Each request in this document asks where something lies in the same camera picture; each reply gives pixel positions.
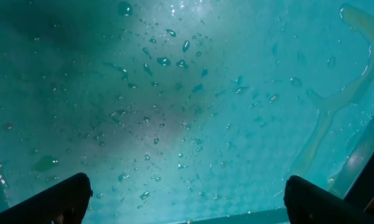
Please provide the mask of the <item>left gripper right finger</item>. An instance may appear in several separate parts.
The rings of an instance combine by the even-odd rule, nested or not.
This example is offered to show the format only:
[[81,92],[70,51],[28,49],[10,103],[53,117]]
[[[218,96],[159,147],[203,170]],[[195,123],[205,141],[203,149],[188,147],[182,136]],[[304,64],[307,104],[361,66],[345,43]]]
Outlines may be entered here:
[[290,224],[374,224],[373,215],[298,175],[286,181],[284,204]]

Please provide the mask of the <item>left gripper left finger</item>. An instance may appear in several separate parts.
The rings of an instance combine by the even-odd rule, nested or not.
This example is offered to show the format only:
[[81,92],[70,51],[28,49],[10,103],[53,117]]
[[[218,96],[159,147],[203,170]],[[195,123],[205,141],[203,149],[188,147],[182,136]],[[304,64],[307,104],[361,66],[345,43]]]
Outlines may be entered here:
[[81,224],[90,198],[90,179],[77,173],[0,213],[0,224]]

